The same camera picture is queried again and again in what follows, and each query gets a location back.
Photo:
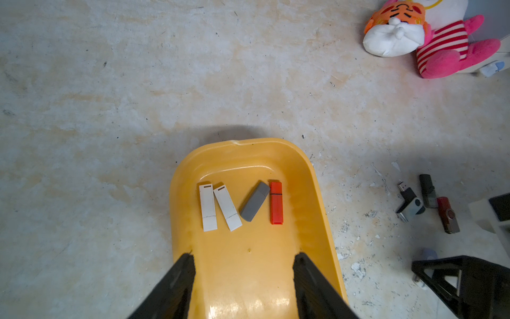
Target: stuffed toy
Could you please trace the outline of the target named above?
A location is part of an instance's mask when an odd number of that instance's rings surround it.
[[[423,5],[408,0],[385,4],[372,15],[364,32],[363,46],[368,53],[396,57],[423,45],[431,29]]]
[[[418,71],[423,78],[447,77],[488,59],[501,46],[497,39],[468,43],[468,35],[483,23],[482,15],[463,21],[468,0],[415,1],[425,7],[426,21],[432,28],[431,34],[425,34],[424,45],[416,50]],[[397,2],[390,0],[385,6]]]

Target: orange tiger plush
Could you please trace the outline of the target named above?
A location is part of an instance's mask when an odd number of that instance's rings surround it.
[[[390,18],[398,18],[401,22],[408,24],[421,24],[425,34],[429,34],[430,25],[425,22],[425,8],[419,3],[412,1],[398,1],[387,4],[375,12],[365,27],[365,34],[378,24],[388,24]]]

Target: red and white stripes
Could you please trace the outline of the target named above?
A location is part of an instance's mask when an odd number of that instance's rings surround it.
[[[464,27],[464,21],[460,20],[434,30],[430,43],[416,50],[420,74],[426,70],[427,61],[432,54],[440,50],[455,50],[461,54],[461,60],[466,58],[468,53],[468,33]]]

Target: white plastic piece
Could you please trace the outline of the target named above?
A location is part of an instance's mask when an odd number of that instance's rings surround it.
[[[203,231],[217,230],[218,224],[216,223],[213,184],[200,185],[198,190],[200,191]]]
[[[239,215],[237,214],[237,209],[232,202],[230,194],[225,185],[221,185],[220,187],[214,190],[214,195],[216,196],[216,200],[220,205],[221,212],[225,217],[226,224],[228,225],[228,229],[230,231],[239,228],[243,225]]]
[[[498,71],[502,70],[505,67],[504,61],[494,61],[492,63],[487,64],[486,66],[478,69],[478,74],[483,75],[488,78],[496,74]]]
[[[415,285],[422,288],[423,290],[427,290],[427,285],[417,275],[413,275],[413,282],[415,283]]]

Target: red usb flash drive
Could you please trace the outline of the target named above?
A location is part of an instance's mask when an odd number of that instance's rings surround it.
[[[443,227],[445,229],[445,233],[454,234],[461,231],[461,229],[458,227],[455,213],[451,209],[448,197],[438,197],[438,210],[439,217],[441,218],[441,222],[443,223]]]
[[[282,200],[282,184],[271,182],[271,224],[281,225],[284,223],[284,203]]]

